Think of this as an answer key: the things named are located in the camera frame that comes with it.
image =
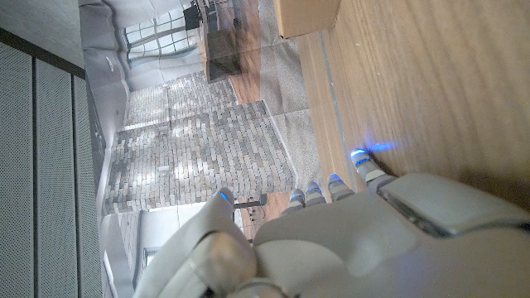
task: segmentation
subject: brick wall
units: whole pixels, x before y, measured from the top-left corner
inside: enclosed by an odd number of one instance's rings
[[[228,80],[200,76],[131,94],[128,129],[112,148],[108,213],[206,201],[222,186],[236,196],[293,188],[264,103],[237,105]]]

